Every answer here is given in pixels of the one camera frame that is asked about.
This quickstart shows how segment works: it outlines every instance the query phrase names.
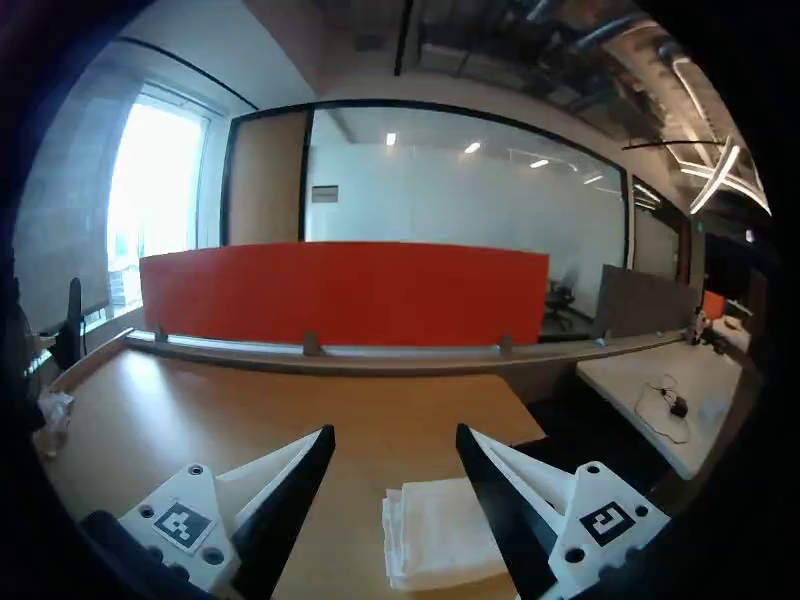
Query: desk surface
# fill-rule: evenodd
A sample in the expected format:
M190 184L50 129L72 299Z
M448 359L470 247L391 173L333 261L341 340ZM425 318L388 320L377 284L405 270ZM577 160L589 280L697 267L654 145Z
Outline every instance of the desk surface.
M683 479L694 477L708 456L725 420L742 371L739 365L716 354L708 346L689 346L683 342L582 361L578 363L577 370L584 381L617 408L661 452ZM671 384L669 378L664 377L665 374L675 378L677 392L686 399L689 407L685 419L689 433L683 438L688 439L685 444L676 444L655 433L635 412L636 402L647 383L655 386ZM700 417L700 408L706 399L723 403L725 413L711 422ZM639 412L648 416L648 422L656 428L681 433L684 424L677 417L669 415L663 401L656 400L655 406L649 407L646 404L652 403L648 399L643 400Z
M739 348L739 350L742 352L747 352L747 348L750 346L750 333L748 333L748 331L744 328L731 329L725 325L725 319L732 319L732 317L722 317L721 319L717 319L711 323L711 328L722 337L727 339L731 344ZM733 320L741 324L741 321L738 319Z
M336 452L275 597L402 598L385 575L381 500L404 482L464 477L465 422L505 443L544 437L493 375L339 378L280 375L125 350L75 391L69 440L48 474L76 518L119 516L183 465L247 463L325 423ZM514 597L508 575L439 599Z

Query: glass wall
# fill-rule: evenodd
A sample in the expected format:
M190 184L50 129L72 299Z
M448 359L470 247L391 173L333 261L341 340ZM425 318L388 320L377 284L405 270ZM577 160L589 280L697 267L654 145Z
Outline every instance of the glass wall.
M634 270L688 283L686 215L638 177L633 178L633 205Z
M306 240L547 254L551 281L575 281L573 307L593 317L603 265L624 265L622 189L616 167L493 121L414 108L317 110Z

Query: curved light fixture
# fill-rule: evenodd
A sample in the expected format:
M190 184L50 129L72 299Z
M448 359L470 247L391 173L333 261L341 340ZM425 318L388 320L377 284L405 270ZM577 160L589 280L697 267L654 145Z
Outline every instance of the curved light fixture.
M704 179L710 179L711 175L714 173L714 169L711 169L705 165L699 165L697 163L686 161L681 161L680 164L681 173L686 173L687 175L697 175L698 177L703 177ZM729 174L725 179L722 180L722 185L747 196L753 202L767 211L767 214L772 216L772 211L769 208L769 204L767 203L767 199L764 197L764 194L759 190L756 190L744 179Z
M714 192L717 191L717 188L722 185L722 180L727 177L728 173L730 173L730 170L733 168L740 151L741 148L733 143L733 138L728 136L728 139L725 141L725 147L722 149L722 155L719 157L719 162L714 169L714 173L703 186L703 189L700 190L697 198L695 198L692 204L689 206L690 213L696 214L697 211L703 208L705 203L711 199L711 196L714 195Z

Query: bright window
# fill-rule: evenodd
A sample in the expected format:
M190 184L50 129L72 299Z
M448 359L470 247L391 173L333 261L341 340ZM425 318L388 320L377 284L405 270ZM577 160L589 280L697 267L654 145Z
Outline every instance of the bright window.
M122 134L108 206L114 316L141 305L139 259L196 246L197 190L208 121L147 96Z

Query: desk divider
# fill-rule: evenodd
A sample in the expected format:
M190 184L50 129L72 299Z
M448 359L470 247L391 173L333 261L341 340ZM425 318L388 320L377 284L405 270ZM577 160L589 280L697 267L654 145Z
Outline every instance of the desk divider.
M140 263L147 327L211 339L479 346L539 339L548 256L401 242L227 246Z

